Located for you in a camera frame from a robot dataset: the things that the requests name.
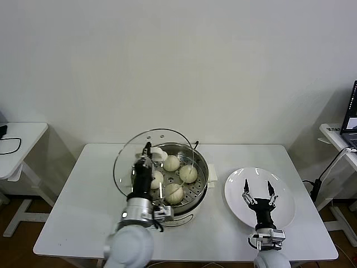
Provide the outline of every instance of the white side table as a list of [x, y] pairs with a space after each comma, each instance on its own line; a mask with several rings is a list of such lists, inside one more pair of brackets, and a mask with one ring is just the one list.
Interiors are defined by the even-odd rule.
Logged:
[[[331, 123], [322, 124], [320, 126], [320, 131], [325, 135], [325, 137], [328, 140], [328, 143], [333, 144], [338, 151], [342, 150], [343, 148], [349, 147], [349, 145], [340, 136], [341, 124], [331, 124]], [[344, 159], [346, 159], [347, 162], [352, 166], [352, 168], [357, 171], [356, 153], [347, 154], [344, 156]], [[331, 201], [331, 199], [337, 196], [344, 189], [342, 187], [342, 184], [347, 180], [349, 180], [352, 176], [350, 177], [341, 176], [338, 178], [339, 180], [338, 183], [333, 183], [332, 181], [333, 178], [327, 178], [326, 179], [327, 186], [322, 188], [322, 191], [315, 202], [317, 210], [321, 210], [325, 205], [327, 205]], [[350, 188], [351, 188], [350, 191], [352, 190], [357, 192], [357, 187], [355, 185], [351, 185]], [[356, 210], [356, 209], [357, 209], [357, 202], [355, 202], [350, 206], [350, 210]], [[341, 210], [338, 207], [330, 207], [330, 210], [337, 220], [332, 222], [325, 222], [325, 226], [327, 230], [344, 231], [351, 245], [357, 247], [357, 235], [349, 225], [348, 221], [342, 214]]]
[[[56, 201], [56, 195], [44, 184], [36, 173], [24, 161], [27, 154], [32, 150], [38, 140], [47, 130], [46, 123], [6, 123], [8, 126], [7, 134], [3, 138], [20, 138], [21, 145], [18, 151], [0, 155], [0, 180], [16, 181], [20, 178], [20, 173], [23, 171], [26, 174], [26, 179], [29, 180], [31, 188], [41, 196], [52, 207]], [[1, 152], [7, 151], [6, 141], [0, 141]], [[0, 199], [5, 204], [9, 202], [2, 193]], [[3, 236], [11, 237], [21, 221], [28, 222], [46, 222], [48, 214], [46, 213], [26, 213], [26, 209], [31, 204], [30, 199], [26, 199], [20, 205], [15, 216], [10, 221]]]

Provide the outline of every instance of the black cable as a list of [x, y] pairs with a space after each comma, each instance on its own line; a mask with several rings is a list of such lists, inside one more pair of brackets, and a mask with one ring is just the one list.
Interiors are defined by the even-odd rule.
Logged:
[[0, 155], [9, 155], [9, 154], [13, 154], [14, 152], [17, 152], [18, 149], [20, 149], [20, 146], [21, 146], [21, 138], [0, 138], [0, 141], [6, 141], [6, 140], [19, 140], [19, 143], [18, 143], [18, 147], [16, 150], [12, 151], [12, 152], [0, 152]]
[[343, 148], [341, 151], [339, 151], [339, 153], [335, 156], [335, 158], [332, 160], [332, 162], [329, 163], [329, 165], [327, 166], [327, 168], [321, 173], [321, 175], [319, 176], [318, 179], [316, 179], [314, 182], [313, 182], [313, 187], [312, 187], [312, 190], [310, 192], [310, 197], [311, 197], [311, 200], [313, 202], [316, 201], [317, 199], [317, 196], [319, 195], [319, 191], [320, 191], [320, 188], [321, 188], [321, 184], [322, 184], [322, 176], [324, 175], [324, 173], [326, 171], [328, 171], [328, 169], [331, 167], [331, 165], [335, 162], [335, 160], [342, 154], [342, 152], [346, 149], [346, 148]]
[[[251, 243], [250, 237], [248, 237], [248, 244], [249, 244], [252, 248], [257, 249], [257, 247]], [[273, 250], [274, 248], [275, 248], [275, 246], [271, 246], [271, 247], [267, 247], [267, 248], [262, 248], [262, 251]]]
[[318, 178], [318, 180], [321, 180], [321, 177], [323, 176], [323, 174], [326, 172], [327, 169], [329, 169], [329, 167], [332, 165], [332, 163], [337, 159], [337, 157], [339, 157], [339, 155], [343, 152], [344, 149], [343, 148], [341, 151], [339, 151], [339, 153], [335, 156], [335, 158], [331, 161], [331, 163], [329, 163], [329, 165], [327, 166], [327, 168], [324, 170], [324, 172], [321, 173], [320, 177]]
[[250, 238], [248, 238], [248, 244], [249, 244], [252, 248], [257, 249], [257, 247], [251, 243]]
[[156, 209], [158, 208], [158, 206], [154, 205], [152, 207], [152, 211], [151, 211], [151, 218], [152, 218], [152, 223], [154, 224], [155, 228], [156, 229], [159, 229], [160, 228], [160, 233], [163, 232], [163, 226], [161, 225], [160, 222], [158, 222], [156, 219], [155, 219], [155, 211]]
[[315, 183], [313, 183], [312, 181], [309, 181], [309, 180], [303, 180], [302, 182], [303, 182], [303, 183], [310, 183], [312, 186], [315, 185]]
[[196, 142], [195, 142], [195, 147], [194, 147], [195, 150], [196, 150], [196, 148], [197, 148], [198, 145], [199, 145], [199, 141], [196, 141]]

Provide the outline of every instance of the laptop screen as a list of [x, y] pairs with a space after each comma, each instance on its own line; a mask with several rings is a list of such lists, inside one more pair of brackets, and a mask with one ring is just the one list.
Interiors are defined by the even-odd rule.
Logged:
[[344, 123], [341, 132], [357, 132], [357, 81], [353, 85], [350, 103], [347, 108]]

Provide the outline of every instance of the laptop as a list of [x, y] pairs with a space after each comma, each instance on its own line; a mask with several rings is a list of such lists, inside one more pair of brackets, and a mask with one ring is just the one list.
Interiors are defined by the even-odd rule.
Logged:
[[350, 103], [341, 127], [341, 136], [349, 145], [357, 149], [357, 81], [353, 85]]

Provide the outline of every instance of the white plate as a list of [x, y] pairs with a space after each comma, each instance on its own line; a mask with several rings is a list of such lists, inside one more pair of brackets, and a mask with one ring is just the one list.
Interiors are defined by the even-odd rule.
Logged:
[[248, 180], [249, 192], [254, 198], [269, 198], [268, 181], [272, 184], [277, 198], [276, 207], [272, 211], [274, 225], [278, 229], [287, 227], [295, 216], [295, 200], [287, 185], [278, 176], [258, 167], [245, 167], [229, 175], [224, 186], [225, 199], [232, 212], [245, 224], [255, 228], [257, 218], [255, 212], [248, 208], [242, 194], [245, 179]]

